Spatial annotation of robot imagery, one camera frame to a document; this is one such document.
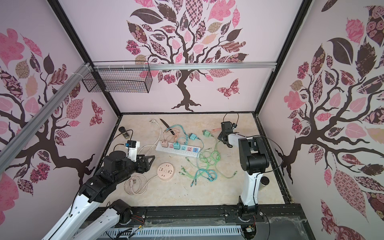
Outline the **green charger plug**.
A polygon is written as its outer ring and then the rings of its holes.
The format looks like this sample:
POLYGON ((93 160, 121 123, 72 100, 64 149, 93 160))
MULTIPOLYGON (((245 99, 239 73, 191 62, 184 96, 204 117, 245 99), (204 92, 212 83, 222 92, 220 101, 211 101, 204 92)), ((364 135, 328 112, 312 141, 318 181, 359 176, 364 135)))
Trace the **green charger plug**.
POLYGON ((205 137, 207 137, 207 138, 213 136, 212 133, 211 133, 210 131, 208 131, 208 130, 203 130, 203 135, 204 135, 205 137))

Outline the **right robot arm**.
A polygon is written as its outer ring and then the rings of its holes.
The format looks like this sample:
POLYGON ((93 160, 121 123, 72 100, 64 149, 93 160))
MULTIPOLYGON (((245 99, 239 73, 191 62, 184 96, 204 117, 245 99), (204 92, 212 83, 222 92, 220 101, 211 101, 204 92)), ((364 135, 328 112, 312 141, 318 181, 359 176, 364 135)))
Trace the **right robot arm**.
POLYGON ((270 158, 263 136, 243 136, 234 132, 234 123, 221 123, 218 140, 228 148, 236 147, 239 151, 239 161, 245 172, 243 191, 240 195, 240 208, 243 212, 256 213, 259 208, 258 192, 262 177, 270 166, 270 158))

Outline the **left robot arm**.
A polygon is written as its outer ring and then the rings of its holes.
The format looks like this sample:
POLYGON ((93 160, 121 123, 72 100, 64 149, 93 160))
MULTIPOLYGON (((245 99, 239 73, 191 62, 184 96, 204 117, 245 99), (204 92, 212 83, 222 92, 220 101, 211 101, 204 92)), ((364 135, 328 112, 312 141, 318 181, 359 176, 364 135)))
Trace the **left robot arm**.
POLYGON ((77 192, 72 205, 44 236, 45 240, 96 240, 116 224, 128 224, 133 216, 131 206, 116 200, 97 220, 79 234, 77 230, 117 185, 128 180, 134 173, 143 174, 151 169, 155 156, 129 157, 123 151, 113 151, 103 159, 104 165, 88 179, 77 192))

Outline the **pink charger plug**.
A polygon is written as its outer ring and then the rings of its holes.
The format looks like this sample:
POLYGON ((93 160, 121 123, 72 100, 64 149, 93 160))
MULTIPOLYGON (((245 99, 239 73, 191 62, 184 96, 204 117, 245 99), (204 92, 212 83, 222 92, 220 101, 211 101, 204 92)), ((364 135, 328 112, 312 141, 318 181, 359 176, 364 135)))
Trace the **pink charger plug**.
POLYGON ((168 147, 169 147, 169 142, 167 142, 167 141, 162 141, 162 142, 161 142, 161 146, 162 146, 162 148, 168 148, 168 147))

